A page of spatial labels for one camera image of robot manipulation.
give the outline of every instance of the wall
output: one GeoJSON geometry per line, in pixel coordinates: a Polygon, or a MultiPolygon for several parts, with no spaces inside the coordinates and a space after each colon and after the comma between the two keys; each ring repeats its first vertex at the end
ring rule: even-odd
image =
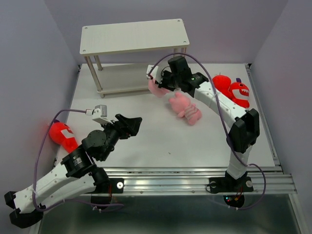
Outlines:
{"type": "MultiPolygon", "coordinates": [[[[43,132],[68,107],[78,70],[43,0],[2,1],[0,31],[0,232],[25,234],[10,223],[3,195],[32,184],[43,132]]],[[[56,150],[46,144],[39,176],[52,168],[56,150]]]]}
{"type": "MultiPolygon", "coordinates": [[[[182,18],[202,62],[250,62],[280,16],[287,0],[45,0],[78,63],[81,29],[86,25],[182,18]]],[[[111,55],[102,62],[158,60],[168,51],[111,55]]]]}
{"type": "Polygon", "coordinates": [[[259,51],[252,74],[278,157],[292,173],[312,230],[312,1],[290,0],[259,51]]]}

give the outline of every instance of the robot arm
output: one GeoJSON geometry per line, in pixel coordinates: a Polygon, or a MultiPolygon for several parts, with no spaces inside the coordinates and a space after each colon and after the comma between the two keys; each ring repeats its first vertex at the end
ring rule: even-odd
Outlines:
{"type": "MultiPolygon", "coordinates": [[[[148,78],[155,79],[158,88],[168,90],[181,89],[195,99],[203,102],[216,114],[222,115],[224,122],[229,126],[229,140],[233,144],[233,149],[238,158],[246,165],[252,145],[255,144],[259,131],[259,113],[255,109],[247,110],[236,105],[225,95],[218,92],[220,103],[220,113],[217,106],[216,96],[212,84],[208,78],[201,73],[192,74],[187,61],[182,56],[176,56],[168,60],[171,72],[159,72],[158,67],[148,66],[148,78]]],[[[247,177],[247,168],[231,151],[230,163],[227,168],[225,178],[211,178],[210,181],[216,185],[211,187],[211,193],[234,192],[244,186],[247,177]]],[[[245,188],[245,192],[252,192],[253,188],[245,188]]]]}
{"type": "Polygon", "coordinates": [[[12,224],[26,228],[41,220],[47,207],[80,194],[92,192],[96,186],[110,185],[103,168],[95,161],[105,161],[119,139],[136,136],[142,118],[126,118],[117,114],[118,121],[109,121],[106,106],[96,106],[87,110],[87,115],[99,122],[104,130],[94,130],[82,140],[82,144],[68,154],[52,171],[37,181],[36,191],[33,185],[19,192],[5,194],[6,204],[14,209],[10,214],[12,224]],[[38,208],[34,206],[32,195],[36,196],[38,208]]]}

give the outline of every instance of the red stuffed toy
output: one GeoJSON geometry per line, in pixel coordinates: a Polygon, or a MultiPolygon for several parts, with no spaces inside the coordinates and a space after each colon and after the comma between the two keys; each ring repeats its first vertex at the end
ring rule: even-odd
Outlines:
{"type": "Polygon", "coordinates": [[[240,78],[231,84],[231,79],[224,75],[218,75],[213,78],[215,88],[231,99],[237,105],[249,108],[249,88],[242,83],[240,78]]]}

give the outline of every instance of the purple cable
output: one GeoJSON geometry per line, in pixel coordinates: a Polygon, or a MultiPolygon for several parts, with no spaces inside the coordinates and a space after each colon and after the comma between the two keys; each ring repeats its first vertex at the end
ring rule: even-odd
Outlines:
{"type": "Polygon", "coordinates": [[[225,135],[226,135],[226,139],[227,139],[227,143],[229,144],[230,148],[231,148],[231,151],[233,152],[234,156],[237,158],[237,160],[242,164],[244,165],[245,167],[248,167],[248,166],[255,166],[256,168],[259,169],[259,171],[262,173],[262,176],[263,176],[263,181],[264,181],[264,186],[263,186],[263,192],[261,194],[261,197],[259,198],[259,200],[257,202],[255,202],[253,205],[251,206],[248,206],[248,207],[244,207],[244,208],[238,208],[239,210],[247,210],[249,208],[252,208],[254,207],[255,205],[257,205],[262,199],[263,199],[263,196],[265,194],[265,191],[266,191],[266,188],[267,188],[267,180],[265,178],[265,175],[264,175],[264,172],[263,170],[256,164],[254,163],[251,163],[249,165],[247,165],[246,163],[244,163],[237,155],[237,153],[235,152],[234,150],[234,146],[233,146],[233,143],[230,139],[230,136],[229,136],[229,133],[226,129],[226,125],[225,125],[225,121],[224,121],[224,118],[223,118],[223,114],[221,112],[221,106],[220,106],[220,101],[219,101],[219,97],[217,95],[217,92],[216,92],[216,88],[215,88],[215,85],[213,83],[213,79],[211,78],[209,72],[207,71],[207,69],[203,66],[203,64],[198,61],[195,57],[193,57],[192,55],[189,55],[189,54],[185,54],[185,53],[171,53],[171,54],[168,54],[164,57],[162,57],[160,60],[158,60],[155,65],[152,67],[152,69],[150,70],[150,72],[147,74],[150,78],[151,77],[151,73],[152,71],[154,70],[154,68],[162,61],[164,60],[166,57],[169,57],[169,56],[172,56],[172,55],[185,55],[185,56],[188,56],[190,57],[191,59],[193,59],[196,63],[198,63],[198,65],[204,70],[204,72],[206,73],[206,75],[208,76],[208,80],[213,88],[213,91],[214,91],[214,94],[215,94],[215,100],[216,100],[216,104],[217,104],[217,107],[218,107],[218,112],[219,112],[219,116],[220,116],[220,119],[221,119],[221,123],[222,123],[222,126],[223,126],[223,130],[225,132],[225,135]]]}
{"type": "MultiPolygon", "coordinates": [[[[33,179],[33,189],[34,191],[36,191],[36,186],[37,186],[37,172],[38,172],[38,163],[39,163],[39,158],[40,158],[40,154],[41,154],[41,151],[43,149],[43,145],[44,145],[44,142],[45,142],[45,139],[47,138],[48,134],[49,134],[49,131],[51,129],[51,126],[52,124],[55,122],[55,120],[57,119],[57,117],[59,116],[60,113],[62,112],[65,112],[65,111],[72,111],[72,112],[79,112],[79,113],[86,113],[86,111],[83,111],[83,110],[75,110],[75,109],[64,109],[64,110],[60,110],[55,116],[54,118],[52,119],[52,121],[50,122],[49,124],[49,127],[46,131],[46,133],[44,134],[44,137],[42,139],[42,142],[41,142],[41,145],[40,145],[40,148],[39,148],[39,152],[38,152],[38,155],[37,155],[37,158],[36,158],[36,162],[35,162],[35,169],[34,169],[34,179],[33,179]]],[[[95,203],[90,203],[90,202],[86,202],[86,201],[81,201],[81,200],[76,200],[76,199],[65,199],[64,201],[59,201],[53,205],[51,205],[50,207],[47,207],[45,209],[41,209],[38,207],[38,204],[36,202],[36,194],[35,192],[33,191],[33,194],[32,194],[32,199],[33,199],[33,204],[34,204],[34,207],[36,208],[37,211],[39,212],[45,212],[45,211],[48,211],[60,204],[62,204],[64,201],[75,201],[75,202],[80,202],[80,203],[84,203],[84,204],[89,204],[89,205],[92,205],[92,206],[98,206],[98,207],[110,207],[110,206],[119,206],[119,208],[117,208],[118,210],[121,209],[124,205],[123,204],[95,204],[95,203]]]]}

